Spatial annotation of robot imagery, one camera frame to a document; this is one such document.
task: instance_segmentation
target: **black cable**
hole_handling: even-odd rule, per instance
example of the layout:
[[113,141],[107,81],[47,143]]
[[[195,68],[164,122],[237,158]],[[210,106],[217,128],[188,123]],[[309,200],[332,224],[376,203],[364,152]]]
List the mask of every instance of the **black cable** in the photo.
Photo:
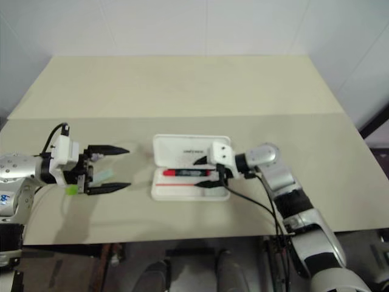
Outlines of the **black cable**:
[[34,195],[36,194],[36,193],[38,193],[41,189],[43,188],[43,186],[42,187],[39,187],[39,188],[37,188],[36,190],[35,190],[35,192],[34,192]]
[[[258,175],[255,175],[256,178],[258,178],[260,180],[260,182],[262,183],[262,185],[264,186],[263,184],[263,181],[262,181],[262,178]],[[278,221],[277,220],[277,215],[275,213],[275,209],[274,209],[274,205],[273,205],[273,201],[270,197],[270,194],[269,192],[267,191],[267,189],[264,187],[265,191],[266,191],[266,195],[267,195],[267,198],[269,199],[269,202],[270,202],[270,205],[272,206],[272,211],[273,211],[273,215],[274,215],[274,221]],[[279,226],[279,224],[276,224],[275,225],[275,233],[278,237],[278,228],[280,228],[280,231],[281,231],[281,238],[283,239],[283,244],[285,245],[285,251],[286,251],[286,266],[285,266],[285,262],[284,262],[284,257],[283,255],[281,256],[281,263],[282,263],[282,266],[283,266],[283,269],[284,269],[284,276],[285,276],[285,290],[286,292],[289,292],[290,290],[290,279],[291,279],[291,264],[290,264],[290,261],[289,261],[289,250],[287,248],[287,242],[286,242],[286,239],[285,239],[285,235],[284,235],[284,231],[282,230],[282,228]]]
[[[283,239],[283,243],[285,245],[285,250],[286,250],[286,261],[287,261],[287,264],[285,265],[285,261],[284,261],[284,256],[283,254],[281,255],[281,264],[283,266],[283,270],[284,270],[284,277],[285,277],[285,291],[286,292],[289,292],[290,290],[290,274],[291,274],[291,269],[290,269],[290,263],[289,263],[289,250],[287,249],[287,243],[286,243],[286,240],[285,240],[285,234],[284,234],[284,231],[282,230],[281,228],[281,225],[280,223],[278,222],[277,220],[277,215],[275,213],[275,209],[274,209],[274,206],[273,206],[273,202],[272,202],[272,199],[270,197],[270,194],[269,192],[267,191],[266,188],[265,191],[266,191],[266,195],[270,201],[270,205],[272,206],[272,210],[270,210],[268,207],[266,207],[264,204],[261,204],[260,202],[258,201],[255,201],[251,198],[249,198],[248,196],[245,196],[243,195],[242,193],[239,193],[231,188],[229,188],[227,186],[227,184],[225,183],[224,181],[224,177],[225,177],[225,168],[224,167],[220,167],[218,169],[218,172],[219,172],[219,177],[220,177],[220,182],[222,184],[222,186],[227,189],[229,192],[233,193],[234,195],[236,196],[239,196],[247,201],[250,201],[251,203],[254,203],[256,205],[259,205],[260,207],[262,207],[263,209],[265,209],[266,211],[268,211],[268,213],[270,213],[272,216],[273,216],[273,219],[274,219],[274,225],[275,225],[275,230],[276,230],[276,234],[278,235],[278,230],[280,231],[281,233],[281,238]],[[262,182],[262,179],[258,176],[258,175],[255,175],[262,183],[263,185],[263,182]]]
[[44,144],[41,154],[47,151],[47,148],[49,147],[49,144],[51,142],[51,139],[53,139],[55,132],[57,132],[59,128],[62,128],[64,126],[67,126],[67,123],[60,123],[59,125],[55,126],[55,128],[51,131],[49,137],[47,138],[46,144]]

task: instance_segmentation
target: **floor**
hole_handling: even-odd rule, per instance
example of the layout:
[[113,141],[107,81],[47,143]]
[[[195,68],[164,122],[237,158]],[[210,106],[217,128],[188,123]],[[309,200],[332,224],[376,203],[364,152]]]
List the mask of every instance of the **floor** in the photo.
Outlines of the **floor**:
[[382,170],[389,179],[389,155],[387,154],[374,154],[374,157],[377,159],[378,164],[381,166]]
[[[177,255],[173,250],[182,252]],[[273,291],[267,267],[267,255],[259,237],[207,238],[128,243],[126,260],[108,269],[104,292],[131,292],[142,271],[168,254],[172,265],[170,292],[216,291],[215,255],[222,249],[232,251],[242,266],[250,291]],[[308,291],[301,279],[294,281],[292,291]]]
[[365,283],[389,284],[389,242],[382,241],[379,231],[343,232],[337,238],[346,253],[349,269]]
[[24,292],[88,292],[98,259],[23,248]]

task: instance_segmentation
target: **logo on robot arm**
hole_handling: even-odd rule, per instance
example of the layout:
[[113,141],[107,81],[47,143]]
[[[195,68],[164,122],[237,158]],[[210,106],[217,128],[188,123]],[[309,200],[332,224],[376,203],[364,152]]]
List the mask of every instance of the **logo on robot arm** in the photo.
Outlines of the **logo on robot arm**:
[[0,195],[0,204],[1,205],[7,204],[7,201],[9,198],[10,198],[10,196],[8,196],[8,195]]

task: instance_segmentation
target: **pen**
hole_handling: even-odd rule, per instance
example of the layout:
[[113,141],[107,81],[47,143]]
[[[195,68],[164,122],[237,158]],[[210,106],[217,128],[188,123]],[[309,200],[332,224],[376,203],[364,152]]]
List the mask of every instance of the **pen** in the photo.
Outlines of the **pen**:
[[208,176],[210,169],[167,169],[163,172],[164,176]]

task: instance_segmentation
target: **marker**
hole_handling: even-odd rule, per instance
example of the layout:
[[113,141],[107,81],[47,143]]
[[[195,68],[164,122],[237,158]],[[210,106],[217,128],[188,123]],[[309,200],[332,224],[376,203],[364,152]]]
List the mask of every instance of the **marker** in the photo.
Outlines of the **marker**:
[[208,176],[210,169],[166,169],[164,176]]

